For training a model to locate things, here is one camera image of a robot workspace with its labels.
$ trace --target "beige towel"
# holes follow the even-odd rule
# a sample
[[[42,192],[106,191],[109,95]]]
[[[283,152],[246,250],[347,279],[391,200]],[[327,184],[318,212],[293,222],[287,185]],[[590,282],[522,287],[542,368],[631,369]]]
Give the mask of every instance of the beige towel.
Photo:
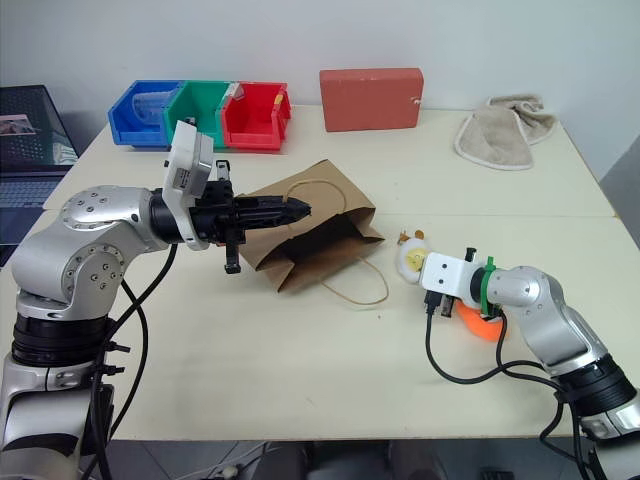
[[[536,95],[492,97],[465,120],[454,148],[461,157],[487,167],[531,168],[529,145],[547,138],[556,123],[542,108]]]

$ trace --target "red box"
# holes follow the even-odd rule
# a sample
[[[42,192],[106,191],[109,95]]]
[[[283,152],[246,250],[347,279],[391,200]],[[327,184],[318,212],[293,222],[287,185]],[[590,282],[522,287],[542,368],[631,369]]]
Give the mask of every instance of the red box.
[[[279,150],[291,118],[287,84],[239,84],[220,112],[225,146]]]
[[[423,85],[419,68],[321,70],[325,128],[342,132],[415,127]]]

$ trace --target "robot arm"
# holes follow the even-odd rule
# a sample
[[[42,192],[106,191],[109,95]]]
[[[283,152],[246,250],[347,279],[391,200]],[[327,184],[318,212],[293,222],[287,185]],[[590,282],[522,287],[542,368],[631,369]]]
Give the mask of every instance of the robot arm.
[[[471,308],[500,306],[567,401],[582,429],[596,441],[610,480],[640,473],[640,394],[582,316],[566,305],[558,281],[532,267],[511,270],[431,253],[420,275],[423,288],[459,298]]]
[[[91,377],[113,325],[109,311],[136,256],[179,242],[194,250],[216,243],[226,246],[227,273],[237,273],[246,230],[310,214],[306,203],[292,198],[234,198],[228,162],[216,162],[216,180],[208,181],[213,164],[211,139],[179,123],[164,189],[81,192],[15,252],[12,272],[20,291],[0,391],[0,478],[77,478],[80,455],[92,453]],[[104,431],[112,397],[113,388],[103,385]]]

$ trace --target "red plastic bin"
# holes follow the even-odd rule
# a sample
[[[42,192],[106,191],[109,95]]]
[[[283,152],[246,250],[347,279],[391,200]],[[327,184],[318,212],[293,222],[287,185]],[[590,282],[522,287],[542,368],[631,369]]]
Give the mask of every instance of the red plastic bin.
[[[227,147],[280,150],[291,118],[286,83],[238,82],[220,112]]]

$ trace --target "paper bag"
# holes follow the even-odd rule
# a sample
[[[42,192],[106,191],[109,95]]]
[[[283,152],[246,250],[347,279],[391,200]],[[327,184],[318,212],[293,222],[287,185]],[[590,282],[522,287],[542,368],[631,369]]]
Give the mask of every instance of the paper bag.
[[[375,205],[329,160],[251,195],[284,196],[296,182],[312,179],[329,183],[299,185],[289,194],[311,205],[310,216],[289,226],[247,230],[247,243],[240,246],[244,259],[266,273],[277,291],[318,283],[384,240],[370,225]]]

